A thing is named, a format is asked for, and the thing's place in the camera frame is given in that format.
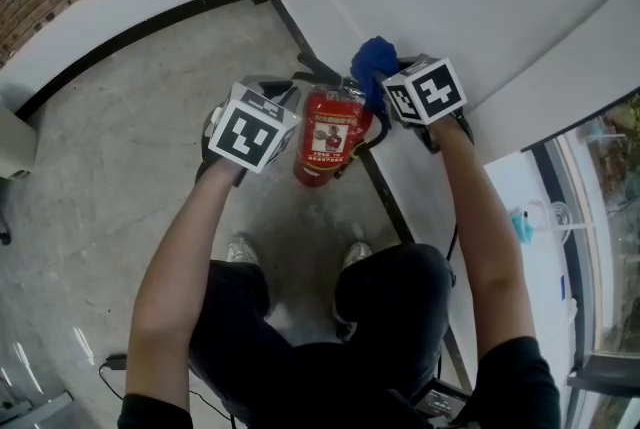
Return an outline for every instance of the white sneaker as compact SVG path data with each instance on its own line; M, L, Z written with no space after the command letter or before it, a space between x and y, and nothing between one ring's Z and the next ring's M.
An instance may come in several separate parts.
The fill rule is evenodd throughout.
M227 262L260 265L258 255L242 235L234 235L229 243Z
M342 262L342 270L371 255L373 255L373 251L371 251L371 247L368 244L356 242L349 248L349 251L347 251Z

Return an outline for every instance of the black t-shirt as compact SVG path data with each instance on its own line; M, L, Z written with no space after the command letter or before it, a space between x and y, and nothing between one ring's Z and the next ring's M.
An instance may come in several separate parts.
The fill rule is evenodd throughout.
M322 398L314 399L315 409L302 421L287 420L286 413L274 413L266 427L361 427L419 428L429 427L409 403L396 392L372 390L354 396L351 413L331 414L332 423L320 413L331 413L330 405ZM518 429L559 429L560 405L547 362L541 357L538 342L522 337L505 342L489 351L480 360L476 389L460 417L476 421L481 428L509 427ZM189 413L172 404L140 395L127 395L118 421L120 429L171 427L191 429Z

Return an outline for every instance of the red fire extinguisher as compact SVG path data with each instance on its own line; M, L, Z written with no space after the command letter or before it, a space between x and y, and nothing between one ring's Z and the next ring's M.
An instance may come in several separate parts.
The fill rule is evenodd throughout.
M362 128L364 99L352 92L316 86L305 103L294 172L309 187L325 185L343 165L366 128ZM370 115L364 120L371 122Z

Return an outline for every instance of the concrete floor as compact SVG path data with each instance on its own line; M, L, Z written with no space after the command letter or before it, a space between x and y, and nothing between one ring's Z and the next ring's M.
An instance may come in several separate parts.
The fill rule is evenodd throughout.
M269 4L237 3L121 50L33 117L36 170L4 193L14 242L0 248L0 366L35 404L74 396L42 429L115 427L120 401L97 368L126 351L142 275L193 185L204 118L244 75L293 73L297 53ZM270 322L298 344L334 338L332 291L348 245L382 249L397 236L360 163L311 190L293 177L295 144L234 190L213 257L234 232L253 236L278 302ZM122 391L123 373L105 375ZM196 427L229 427L193 396L192 413Z

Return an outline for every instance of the person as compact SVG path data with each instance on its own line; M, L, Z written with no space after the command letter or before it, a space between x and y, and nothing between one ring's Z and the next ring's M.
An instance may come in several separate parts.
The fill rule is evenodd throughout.
M329 135L327 136L327 151L337 152L340 149L342 138L339 135L340 129L337 125L329 127Z
M473 296L479 366L464 424L559 428L559 394L535 338L509 217L457 122L447 117L430 130ZM412 403L434 375L447 328L448 262L424 244L376 254L354 245L335 311L355 333L345 344L293 347L264 320L271 300L248 243L235 239L226 261L210 260L238 173L227 160L204 172L149 265L133 312L119 427L192 427L190 366L249 427L430 427Z

